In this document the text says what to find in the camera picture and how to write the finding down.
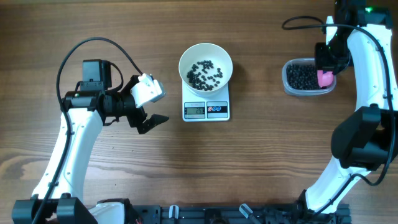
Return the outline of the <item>black beans in container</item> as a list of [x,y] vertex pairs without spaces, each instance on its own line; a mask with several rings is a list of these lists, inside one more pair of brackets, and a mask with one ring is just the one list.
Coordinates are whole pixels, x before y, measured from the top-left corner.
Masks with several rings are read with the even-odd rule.
[[287,66],[288,84],[296,90],[319,90],[317,70],[314,65],[290,64]]

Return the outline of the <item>clear plastic container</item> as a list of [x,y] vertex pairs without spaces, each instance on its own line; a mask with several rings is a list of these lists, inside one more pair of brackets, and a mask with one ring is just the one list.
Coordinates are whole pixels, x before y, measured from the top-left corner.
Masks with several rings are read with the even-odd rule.
[[290,64],[301,64],[301,65],[314,65],[315,66],[315,59],[314,58],[297,58],[293,60],[289,60],[282,69],[282,82],[284,84],[284,90],[286,94],[293,95],[293,96],[315,96],[315,95],[323,95],[331,92],[336,86],[336,78],[334,76],[333,83],[324,88],[320,88],[319,90],[296,90],[293,89],[287,81],[287,66]]

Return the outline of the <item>pink scoop blue handle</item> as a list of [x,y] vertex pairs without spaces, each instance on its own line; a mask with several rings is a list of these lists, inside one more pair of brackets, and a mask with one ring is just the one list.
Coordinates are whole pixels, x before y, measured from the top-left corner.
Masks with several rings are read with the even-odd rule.
[[317,71],[318,85],[320,88],[328,87],[333,83],[334,74],[331,71]]

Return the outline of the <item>black beans in bowl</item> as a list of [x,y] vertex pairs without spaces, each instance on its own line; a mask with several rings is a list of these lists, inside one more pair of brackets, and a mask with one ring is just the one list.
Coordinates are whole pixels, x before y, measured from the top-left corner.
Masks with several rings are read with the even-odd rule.
[[202,60],[192,64],[185,78],[193,89],[199,91],[217,90],[226,83],[226,75],[221,67],[211,60]]

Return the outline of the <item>black mounting rail base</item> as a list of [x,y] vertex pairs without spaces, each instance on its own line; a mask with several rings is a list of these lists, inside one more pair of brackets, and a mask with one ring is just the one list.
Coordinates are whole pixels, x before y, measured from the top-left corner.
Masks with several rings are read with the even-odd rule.
[[350,224],[348,205],[337,206],[335,213],[319,214],[315,218],[301,213],[299,203],[251,206],[181,207],[171,205],[133,205],[127,198],[102,200],[89,209],[98,223],[334,223]]

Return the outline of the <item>white bowl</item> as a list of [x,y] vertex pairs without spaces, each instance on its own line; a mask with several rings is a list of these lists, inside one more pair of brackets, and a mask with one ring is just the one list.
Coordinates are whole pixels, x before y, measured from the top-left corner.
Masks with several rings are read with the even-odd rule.
[[180,57],[178,71],[182,83],[197,95],[211,95],[228,85],[233,61],[227,51],[211,43],[188,48]]

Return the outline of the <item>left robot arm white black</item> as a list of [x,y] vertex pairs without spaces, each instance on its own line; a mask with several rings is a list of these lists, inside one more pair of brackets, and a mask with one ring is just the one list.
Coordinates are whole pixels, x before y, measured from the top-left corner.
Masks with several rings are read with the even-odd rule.
[[59,223],[139,223],[140,217],[128,200],[106,200],[89,210],[83,203],[83,186],[90,155],[106,118],[125,116],[130,127],[145,134],[168,120],[148,116],[143,106],[165,95],[161,82],[152,75],[134,75],[128,83],[112,88],[107,60],[84,60],[83,79],[62,100],[60,132],[49,164],[28,200],[17,200],[14,223],[46,223],[56,214]]

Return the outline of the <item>white digital kitchen scale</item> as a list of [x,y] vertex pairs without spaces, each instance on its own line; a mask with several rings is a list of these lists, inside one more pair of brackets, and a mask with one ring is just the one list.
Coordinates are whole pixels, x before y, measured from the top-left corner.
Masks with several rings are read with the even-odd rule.
[[230,119],[229,86],[208,95],[195,93],[182,84],[182,119],[185,122],[228,121]]

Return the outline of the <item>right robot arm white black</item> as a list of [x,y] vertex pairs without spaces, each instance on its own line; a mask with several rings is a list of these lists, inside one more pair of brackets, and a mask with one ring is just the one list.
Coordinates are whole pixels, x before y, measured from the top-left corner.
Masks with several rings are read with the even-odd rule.
[[365,1],[336,1],[333,21],[322,24],[327,41],[315,46],[315,66],[338,74],[352,65],[356,108],[331,138],[332,158],[305,191],[312,218],[335,213],[359,180],[379,185],[397,155],[397,82],[391,57],[392,18]]

